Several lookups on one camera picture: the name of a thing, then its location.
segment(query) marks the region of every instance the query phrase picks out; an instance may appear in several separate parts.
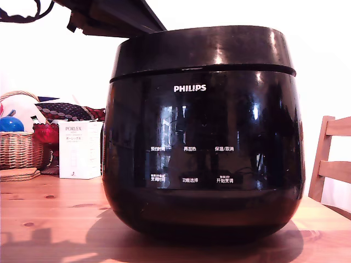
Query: white box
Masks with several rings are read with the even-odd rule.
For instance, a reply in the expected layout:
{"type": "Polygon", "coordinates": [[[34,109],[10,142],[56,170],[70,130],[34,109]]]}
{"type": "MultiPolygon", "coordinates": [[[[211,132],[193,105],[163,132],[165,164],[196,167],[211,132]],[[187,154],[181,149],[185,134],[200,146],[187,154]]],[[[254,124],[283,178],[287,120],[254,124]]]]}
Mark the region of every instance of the white box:
{"type": "Polygon", "coordinates": [[[101,128],[96,121],[59,122],[60,178],[101,176],[101,128]]]}

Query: wooden chair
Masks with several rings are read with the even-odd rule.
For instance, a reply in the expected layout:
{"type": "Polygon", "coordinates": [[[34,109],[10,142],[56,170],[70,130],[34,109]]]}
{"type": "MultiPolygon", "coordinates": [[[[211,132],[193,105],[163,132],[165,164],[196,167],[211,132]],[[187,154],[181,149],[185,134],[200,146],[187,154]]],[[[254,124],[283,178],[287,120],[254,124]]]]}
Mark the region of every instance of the wooden chair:
{"type": "MultiPolygon", "coordinates": [[[[351,162],[328,162],[332,136],[351,136],[351,117],[335,119],[323,116],[316,159],[308,196],[321,202],[326,177],[351,184],[351,162]]],[[[351,213],[331,205],[325,205],[351,220],[351,213]]]]}

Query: glossy black surface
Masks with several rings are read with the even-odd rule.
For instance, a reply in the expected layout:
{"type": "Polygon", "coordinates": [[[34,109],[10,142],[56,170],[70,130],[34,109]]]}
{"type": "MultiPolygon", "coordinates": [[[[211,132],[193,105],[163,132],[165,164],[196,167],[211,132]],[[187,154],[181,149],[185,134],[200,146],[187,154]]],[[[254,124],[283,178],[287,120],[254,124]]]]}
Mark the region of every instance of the glossy black surface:
{"type": "Polygon", "coordinates": [[[189,68],[223,70],[223,65],[296,75],[281,32],[260,26],[215,26],[163,31],[123,42],[112,79],[189,68]]]}
{"type": "Polygon", "coordinates": [[[187,71],[111,84],[103,182],[115,213],[140,232],[269,235],[301,200],[302,152],[289,74],[187,71]],[[174,92],[180,85],[206,90],[174,92]]]}

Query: patterned cloth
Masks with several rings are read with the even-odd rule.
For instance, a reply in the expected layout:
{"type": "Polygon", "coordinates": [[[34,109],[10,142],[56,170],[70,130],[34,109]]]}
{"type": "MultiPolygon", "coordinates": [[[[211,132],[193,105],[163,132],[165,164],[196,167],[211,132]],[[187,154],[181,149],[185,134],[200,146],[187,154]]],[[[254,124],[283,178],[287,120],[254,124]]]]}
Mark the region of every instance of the patterned cloth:
{"type": "Polygon", "coordinates": [[[93,109],[70,103],[37,103],[37,108],[49,121],[68,119],[69,121],[105,121],[105,109],[93,109]]]}

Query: white wall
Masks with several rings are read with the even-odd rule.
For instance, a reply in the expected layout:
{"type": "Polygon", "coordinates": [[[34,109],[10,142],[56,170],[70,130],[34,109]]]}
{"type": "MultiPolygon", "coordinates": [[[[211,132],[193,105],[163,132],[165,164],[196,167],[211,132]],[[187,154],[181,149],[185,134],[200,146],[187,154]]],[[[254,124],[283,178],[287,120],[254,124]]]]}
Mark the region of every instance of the white wall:
{"type": "MultiPolygon", "coordinates": [[[[3,9],[35,13],[32,1],[1,0],[3,9]]],[[[216,25],[261,25],[287,38],[297,71],[304,125],[306,187],[323,115],[351,116],[351,2],[273,0],[147,0],[167,29],[216,25]]],[[[44,7],[49,0],[42,1],[44,7]]],[[[0,24],[3,75],[37,95],[74,94],[81,104],[104,107],[116,47],[124,39],[88,37],[66,29],[70,11],[55,5],[29,25],[0,24]]],[[[351,141],[333,139],[330,158],[351,161],[351,141]]],[[[351,186],[326,180],[323,201],[351,210],[351,186]]]]}

